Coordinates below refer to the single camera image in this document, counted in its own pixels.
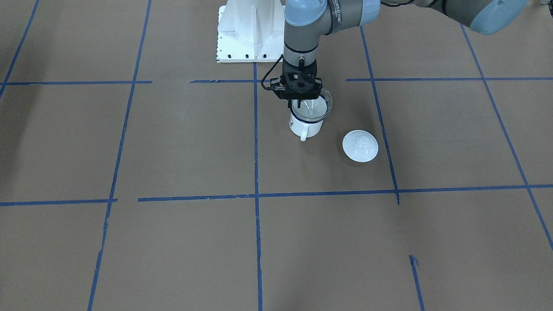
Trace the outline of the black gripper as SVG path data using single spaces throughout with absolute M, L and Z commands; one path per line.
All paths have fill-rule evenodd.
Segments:
M 283 61 L 283 85 L 285 87 L 317 87 L 317 60 L 310 65 L 294 66 Z M 290 110 L 299 110 L 302 100 L 289 100 Z

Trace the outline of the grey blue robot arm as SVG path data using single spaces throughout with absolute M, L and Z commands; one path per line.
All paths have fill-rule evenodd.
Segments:
M 284 9 L 282 74 L 270 89 L 289 104 L 320 96 L 317 77 L 320 37 L 371 23 L 381 6 L 415 5 L 433 9 L 473 32 L 488 35 L 508 26 L 525 0 L 287 0 Z

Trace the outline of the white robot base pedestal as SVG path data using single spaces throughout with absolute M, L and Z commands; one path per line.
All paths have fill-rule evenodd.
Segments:
M 280 0 L 228 0 L 219 7 L 216 61 L 273 63 L 284 53 Z

